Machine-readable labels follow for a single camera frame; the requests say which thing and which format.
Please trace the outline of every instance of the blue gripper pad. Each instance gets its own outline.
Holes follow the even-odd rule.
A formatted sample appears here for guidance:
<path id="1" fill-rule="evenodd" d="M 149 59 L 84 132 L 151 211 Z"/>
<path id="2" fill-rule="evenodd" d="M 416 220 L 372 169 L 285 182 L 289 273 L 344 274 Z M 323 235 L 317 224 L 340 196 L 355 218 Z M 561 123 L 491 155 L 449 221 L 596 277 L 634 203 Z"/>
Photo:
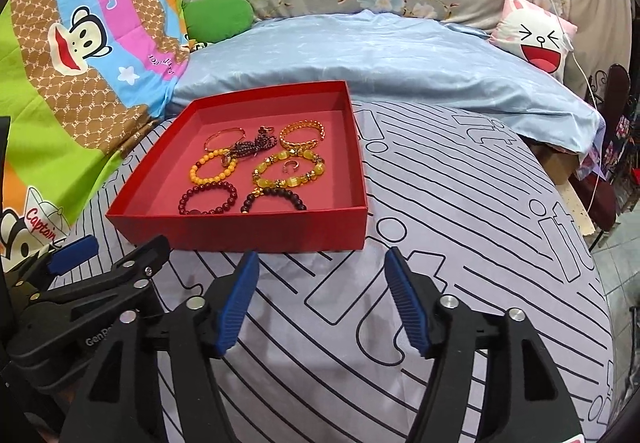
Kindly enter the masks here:
<path id="1" fill-rule="evenodd" d="M 93 235 L 86 235 L 52 254 L 49 264 L 47 264 L 49 273 L 64 275 L 94 255 L 98 255 L 98 249 L 98 240 Z"/>
<path id="2" fill-rule="evenodd" d="M 398 257 L 402 255 L 396 254 L 393 249 L 388 250 L 385 255 L 386 283 L 396 303 L 409 343 L 424 357 L 431 346 L 428 332 L 429 320 L 405 273 L 406 263 Z"/>
<path id="3" fill-rule="evenodd" d="M 254 251 L 248 251 L 240 260 L 235 271 L 236 282 L 225 305 L 218 314 L 218 340 L 216 350 L 222 357 L 228 349 L 236 345 L 242 321 L 249 308 L 260 274 L 260 259 Z"/>

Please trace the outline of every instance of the tiled floor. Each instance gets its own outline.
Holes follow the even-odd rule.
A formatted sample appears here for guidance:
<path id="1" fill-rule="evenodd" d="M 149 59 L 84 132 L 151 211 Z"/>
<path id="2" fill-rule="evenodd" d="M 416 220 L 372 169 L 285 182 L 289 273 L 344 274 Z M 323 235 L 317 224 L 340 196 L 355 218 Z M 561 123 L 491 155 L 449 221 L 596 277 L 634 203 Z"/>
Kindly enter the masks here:
<path id="1" fill-rule="evenodd" d="M 623 214 L 620 224 L 591 255 L 607 294 L 614 335 L 614 398 L 624 388 L 631 361 L 629 306 L 640 305 L 640 206 Z"/>

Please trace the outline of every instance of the pillow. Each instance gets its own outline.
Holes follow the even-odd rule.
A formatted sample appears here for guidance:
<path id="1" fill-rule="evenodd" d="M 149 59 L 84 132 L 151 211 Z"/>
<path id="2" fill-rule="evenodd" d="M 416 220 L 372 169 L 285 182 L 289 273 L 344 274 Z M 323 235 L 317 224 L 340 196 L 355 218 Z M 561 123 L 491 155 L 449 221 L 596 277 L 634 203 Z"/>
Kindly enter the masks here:
<path id="1" fill-rule="evenodd" d="M 505 0 L 502 19 L 489 42 L 562 82 L 564 63 L 578 27 L 527 0 Z"/>
<path id="2" fill-rule="evenodd" d="M 251 28 L 254 10 L 247 0 L 199 0 L 184 5 L 190 39 L 220 42 Z"/>

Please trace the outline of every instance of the pink cat pillow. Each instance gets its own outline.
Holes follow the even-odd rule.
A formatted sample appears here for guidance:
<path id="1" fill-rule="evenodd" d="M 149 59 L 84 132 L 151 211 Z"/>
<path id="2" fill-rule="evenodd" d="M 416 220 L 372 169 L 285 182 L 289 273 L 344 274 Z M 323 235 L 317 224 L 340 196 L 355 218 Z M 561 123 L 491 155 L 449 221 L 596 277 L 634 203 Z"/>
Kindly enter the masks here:
<path id="1" fill-rule="evenodd" d="M 526 60 L 562 82 L 569 52 L 563 33 L 572 41 L 578 27 L 527 0 L 505 0 L 502 19 L 489 42 Z"/>

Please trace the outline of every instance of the gray bedsheet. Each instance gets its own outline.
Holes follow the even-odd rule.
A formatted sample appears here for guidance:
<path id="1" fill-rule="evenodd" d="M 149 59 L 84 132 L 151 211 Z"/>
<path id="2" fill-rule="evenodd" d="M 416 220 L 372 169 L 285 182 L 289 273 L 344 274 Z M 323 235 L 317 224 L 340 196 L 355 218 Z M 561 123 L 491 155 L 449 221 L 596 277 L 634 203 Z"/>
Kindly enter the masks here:
<path id="1" fill-rule="evenodd" d="M 369 194 L 363 251 L 262 255 L 239 343 L 212 363 L 243 443 L 401 443 L 431 362 L 406 340 L 382 275 L 399 246 L 414 271 L 479 311 L 520 307 L 540 331 L 574 399 L 587 441 L 603 434 L 613 385 L 607 303 L 593 261 L 555 187 L 497 120 L 424 104 L 355 102 Z M 132 246 L 104 213 L 160 125 L 91 200 L 72 240 L 100 254 L 55 285 L 108 271 Z M 173 251 L 154 277 L 172 309 L 239 261 Z M 167 430 L 180 443 L 168 358 Z M 478 352 L 460 441 L 476 434 L 486 357 Z"/>

